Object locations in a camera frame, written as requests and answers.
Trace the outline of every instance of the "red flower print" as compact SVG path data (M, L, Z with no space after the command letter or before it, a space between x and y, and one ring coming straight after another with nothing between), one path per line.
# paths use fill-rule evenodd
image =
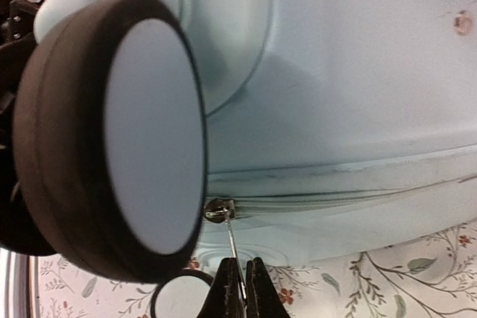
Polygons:
M191 261L189 261L187 268L189 268L190 270L198 270L200 268L200 263L199 261L197 261L196 257L191 258Z
M460 235L459 236L459 244L463 247L463 248L466 248L467 245L470 245L472 242L471 242L471 238L469 238L467 235Z
M282 290L278 293L278 297L283 304L288 303L289 305L292 305L294 301L292 296L293 290L287 290L286 288L282 288Z

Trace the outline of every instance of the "floral tablecloth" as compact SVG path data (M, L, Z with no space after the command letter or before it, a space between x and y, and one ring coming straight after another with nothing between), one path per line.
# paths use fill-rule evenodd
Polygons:
M477 317L476 238L477 220L393 247L269 271L291 317ZM98 278L61 256L38 265L42 318L149 318L153 285ZM192 259L189 269L214 267Z

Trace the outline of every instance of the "zipper slider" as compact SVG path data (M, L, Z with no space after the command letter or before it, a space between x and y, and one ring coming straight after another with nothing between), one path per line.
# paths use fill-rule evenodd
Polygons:
M203 216L211 223L224 223L235 218L236 205L233 199L215 198L204 207Z

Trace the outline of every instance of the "thin metal stick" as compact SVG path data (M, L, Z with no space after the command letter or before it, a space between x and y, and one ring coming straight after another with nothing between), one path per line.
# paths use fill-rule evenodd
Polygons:
M233 230L232 230L232 224L230 222L230 217L229 217L229 210L227 208L224 208L224 216L225 216L225 222L227 223L227 231L229 232L229 242L230 242L230 248L232 249L232 256L237 262L238 265L238 280L239 280L239 288L240 288L240 294L242 298L242 303L244 305L244 308L247 307L247 288L245 287L245 280L244 280L244 274L241 270L240 266L240 261L239 255L237 254L237 246L236 246L236 240L233 237Z

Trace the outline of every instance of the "printed leaf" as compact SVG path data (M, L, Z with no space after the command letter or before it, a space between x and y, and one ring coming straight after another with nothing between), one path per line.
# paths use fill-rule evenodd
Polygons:
M435 262L435 258L415 258L408 262L408 269L412 275L417 275L430 268Z
M336 289L336 292L338 292L338 295L340 296L341 295L341 292L340 292L340 285L339 283L337 283L337 281L331 277L328 273L322 273L321 274L321 278L329 285L331 285L333 288Z
M399 294L394 295L394 299L397 305L396 318L404 318L406 314L405 300Z
M98 281L97 277L93 277L92 279L90 279L88 281L88 283L86 284L86 287L84 288L83 292L81 293L81 296L83 296L83 298L88 298L89 296L91 296L91 293L95 289L97 281Z

